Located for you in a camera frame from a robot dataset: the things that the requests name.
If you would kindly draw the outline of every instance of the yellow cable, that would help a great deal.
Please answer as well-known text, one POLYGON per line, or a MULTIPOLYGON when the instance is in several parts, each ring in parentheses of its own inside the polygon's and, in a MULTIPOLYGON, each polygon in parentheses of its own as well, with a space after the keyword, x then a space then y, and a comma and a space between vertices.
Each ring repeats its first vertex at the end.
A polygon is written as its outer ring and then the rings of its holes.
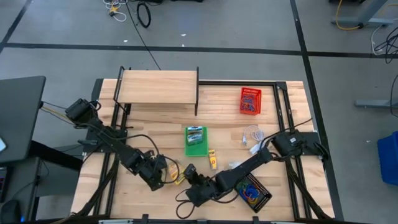
POLYGON ((340 2, 338 3, 338 6, 337 6, 337 11, 336 11, 336 25, 337 25, 337 27, 339 28, 339 29, 341 29, 341 30, 356 30, 356 29, 359 29, 360 28, 360 26, 356 26, 356 27, 352 27, 352 28, 345 28, 345 27, 341 27, 339 24, 338 24, 338 11, 340 10, 340 6, 341 6, 341 3, 343 2, 343 0, 340 0, 340 2))
POLYGON ((389 6, 398 6, 398 4, 397 4, 397 3, 394 3, 394 4, 388 4, 388 5, 384 6, 384 8, 381 9, 381 11, 379 12, 379 14, 380 14, 380 15, 383 14, 384 10, 385 10, 387 7, 389 7, 389 6))
POLYGON ((43 109, 46 109, 46 110, 49 111, 49 112, 55 113, 55 114, 57 114, 58 116, 61 116, 61 117, 65 118, 67 121, 69 121, 69 118, 68 118, 68 117, 66 117, 65 115, 59 113, 58 111, 55 111, 55 110, 50 109, 50 108, 45 107, 45 106, 43 106, 43 109))

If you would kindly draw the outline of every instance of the blue bin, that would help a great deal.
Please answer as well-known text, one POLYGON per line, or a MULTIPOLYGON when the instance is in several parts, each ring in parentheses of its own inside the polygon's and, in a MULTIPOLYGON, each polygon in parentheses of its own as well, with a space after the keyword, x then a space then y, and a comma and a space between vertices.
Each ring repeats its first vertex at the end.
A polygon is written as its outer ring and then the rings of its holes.
POLYGON ((381 177, 387 184, 398 185, 398 131, 377 141, 381 177))

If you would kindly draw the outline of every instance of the wooden shelf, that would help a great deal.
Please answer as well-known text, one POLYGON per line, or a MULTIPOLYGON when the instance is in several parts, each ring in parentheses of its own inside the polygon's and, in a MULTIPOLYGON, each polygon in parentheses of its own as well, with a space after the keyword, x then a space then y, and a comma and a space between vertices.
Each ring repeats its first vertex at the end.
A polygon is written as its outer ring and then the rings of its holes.
POLYGON ((197 71, 125 70, 119 103, 197 102, 197 71))

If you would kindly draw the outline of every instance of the red basket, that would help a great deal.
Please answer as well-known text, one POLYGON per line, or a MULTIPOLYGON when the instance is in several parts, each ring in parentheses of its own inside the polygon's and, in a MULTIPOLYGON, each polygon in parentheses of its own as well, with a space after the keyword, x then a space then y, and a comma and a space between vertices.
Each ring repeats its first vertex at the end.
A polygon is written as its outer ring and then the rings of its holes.
POLYGON ((239 110, 251 115, 261 113, 261 90, 242 87, 239 110))

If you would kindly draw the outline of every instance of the desk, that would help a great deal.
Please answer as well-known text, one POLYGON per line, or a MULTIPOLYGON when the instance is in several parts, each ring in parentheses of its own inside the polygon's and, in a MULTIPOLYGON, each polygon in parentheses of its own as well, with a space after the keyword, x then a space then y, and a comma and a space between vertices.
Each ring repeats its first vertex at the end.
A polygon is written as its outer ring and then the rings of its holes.
MULTIPOLYGON (((294 122, 299 124, 310 117, 303 83, 286 82, 286 84, 294 122)), ((111 123, 115 86, 116 79, 105 79, 99 94, 99 102, 102 104, 102 108, 98 114, 105 125, 111 123)), ((252 87, 262 90, 262 113, 257 116, 239 113, 238 104, 241 86, 200 85, 198 115, 196 117, 190 113, 193 105, 134 104, 131 114, 127 118, 127 126, 133 126, 134 129, 129 129, 128 135, 148 134, 156 142, 162 154, 177 159, 185 167, 189 163, 193 163, 199 173, 212 176, 214 172, 210 170, 207 157, 184 156, 183 129, 190 125, 208 127, 209 148, 216 151, 219 170, 227 169, 230 162, 245 161, 250 156, 250 147, 255 144, 249 133, 247 133, 248 146, 245 147, 241 143, 242 133, 247 126, 258 124, 266 136, 279 130, 272 88, 268 86, 252 87)), ((279 93, 279 95, 279 98, 283 101, 282 94, 279 93)), ((287 121, 287 115, 284 114, 283 117, 284 121, 287 121)), ((299 126, 298 129, 300 131, 313 131, 313 125, 309 122, 299 126)), ((152 147, 150 142, 144 138, 130 139, 127 143, 143 151, 152 147)), ((93 154, 83 164, 73 200, 73 212, 79 211, 97 188, 103 157, 104 155, 100 153, 93 154)), ((315 156, 303 156, 302 164, 308 191, 321 208, 329 216, 334 217, 321 160, 315 156)), ((253 174, 273 195, 273 198, 259 213, 253 213, 238 198, 233 203, 225 205, 207 202, 201 207, 195 208, 190 219, 252 220, 253 216, 258 216, 260 220, 293 220, 285 165, 271 162, 260 166, 253 174)), ((169 184, 151 192, 143 180, 131 175, 123 166, 119 166, 111 218, 141 218, 142 214, 146 213, 149 214, 150 219, 178 219, 175 215, 178 202, 174 198, 188 187, 187 182, 179 186, 169 184)), ((301 217, 304 217, 301 196, 298 190, 296 192, 298 193, 300 214, 301 217)), ((234 194, 233 192, 222 200, 228 200, 234 194)), ((191 208, 192 205, 182 206, 179 211, 181 216, 185 216, 191 208)))
POLYGON ((0 166, 7 167, 4 201, 14 196, 25 221, 35 220, 38 183, 34 183, 38 180, 41 160, 77 171, 82 163, 81 159, 32 140, 44 84, 45 77, 0 80, 0 138, 7 145, 0 153, 0 166))

